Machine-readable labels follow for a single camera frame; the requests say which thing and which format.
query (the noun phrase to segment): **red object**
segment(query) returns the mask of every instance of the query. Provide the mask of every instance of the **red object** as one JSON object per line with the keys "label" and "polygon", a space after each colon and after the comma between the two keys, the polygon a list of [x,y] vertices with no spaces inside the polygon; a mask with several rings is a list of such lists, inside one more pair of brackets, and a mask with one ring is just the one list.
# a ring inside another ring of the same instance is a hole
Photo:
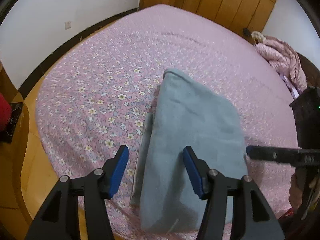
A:
{"label": "red object", "polygon": [[290,209],[288,209],[287,212],[284,213],[279,219],[282,219],[282,218],[284,218],[284,217],[286,217],[286,216],[293,216],[293,214],[294,214],[293,208],[290,208]]}
{"label": "red object", "polygon": [[0,131],[4,131],[11,117],[11,106],[0,93]]}

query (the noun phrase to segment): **bed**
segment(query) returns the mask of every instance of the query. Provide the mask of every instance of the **bed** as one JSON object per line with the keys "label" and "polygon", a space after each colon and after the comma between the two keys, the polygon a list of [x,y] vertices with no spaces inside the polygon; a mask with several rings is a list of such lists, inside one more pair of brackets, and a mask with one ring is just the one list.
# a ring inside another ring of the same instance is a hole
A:
{"label": "bed", "polygon": [[[237,108],[247,144],[297,147],[284,82],[254,47],[216,23],[166,5],[128,15],[68,52],[45,78],[36,105],[39,135],[59,176],[77,178],[103,165],[121,144],[129,163],[119,192],[107,202],[123,239],[193,239],[196,232],[156,236],[140,230],[129,205],[147,112],[166,68],[178,68]],[[290,208],[288,165],[247,160],[279,217]],[[225,236],[230,225],[225,227]]]}

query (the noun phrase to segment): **blue gripper pad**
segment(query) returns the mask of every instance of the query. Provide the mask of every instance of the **blue gripper pad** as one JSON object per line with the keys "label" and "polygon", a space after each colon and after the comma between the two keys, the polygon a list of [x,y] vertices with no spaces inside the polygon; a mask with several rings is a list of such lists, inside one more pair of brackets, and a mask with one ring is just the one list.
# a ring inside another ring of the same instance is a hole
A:
{"label": "blue gripper pad", "polygon": [[189,147],[185,147],[183,149],[183,152],[182,152],[183,163],[187,169],[187,173],[188,173],[189,179],[191,181],[193,191],[201,199],[204,196],[204,192],[202,189],[202,178],[200,176],[199,171],[196,168],[194,161],[191,158],[191,155],[190,155],[188,149],[189,149]]}
{"label": "blue gripper pad", "polygon": [[120,157],[118,159],[118,162],[113,170],[113,173],[111,175],[111,178],[109,180],[110,182],[110,188],[109,188],[109,197],[112,198],[114,194],[118,192],[122,176],[124,174],[124,170],[127,166],[127,162],[129,159],[129,149],[127,146],[123,148],[122,152],[117,152],[115,159],[118,158],[118,154],[120,154]]}

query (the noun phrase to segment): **white wall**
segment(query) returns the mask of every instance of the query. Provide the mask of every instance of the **white wall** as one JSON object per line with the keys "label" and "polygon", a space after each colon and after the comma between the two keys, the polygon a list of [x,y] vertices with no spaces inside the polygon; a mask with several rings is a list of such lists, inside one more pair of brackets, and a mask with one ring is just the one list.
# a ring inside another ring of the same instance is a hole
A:
{"label": "white wall", "polygon": [[296,0],[277,0],[262,33],[286,41],[320,69],[320,38]]}
{"label": "white wall", "polygon": [[[16,88],[84,29],[138,7],[139,0],[18,0],[0,26],[0,59]],[[64,23],[71,21],[71,29]]]}

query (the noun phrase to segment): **pink blanket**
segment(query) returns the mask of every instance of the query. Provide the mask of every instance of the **pink blanket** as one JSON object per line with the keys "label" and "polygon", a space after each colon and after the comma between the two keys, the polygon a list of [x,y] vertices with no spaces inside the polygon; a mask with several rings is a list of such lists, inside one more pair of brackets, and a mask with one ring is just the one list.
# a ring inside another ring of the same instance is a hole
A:
{"label": "pink blanket", "polygon": [[284,41],[271,36],[265,36],[265,38],[262,43],[256,44],[256,51],[278,74],[282,73],[289,78],[301,93],[307,88],[307,79],[301,68],[297,52]]}
{"label": "pink blanket", "polygon": [[[154,94],[164,70],[173,67],[233,103],[247,144],[297,147],[292,96],[246,40],[166,5],[123,17],[56,63],[42,83],[36,120],[59,176],[87,175],[121,144],[129,147],[119,191],[107,201],[112,230],[125,240],[196,238],[196,232],[145,233],[139,210],[130,205],[143,122],[155,109]],[[248,169],[277,216],[290,208],[290,166],[249,160]],[[230,234],[230,224],[225,233]]]}

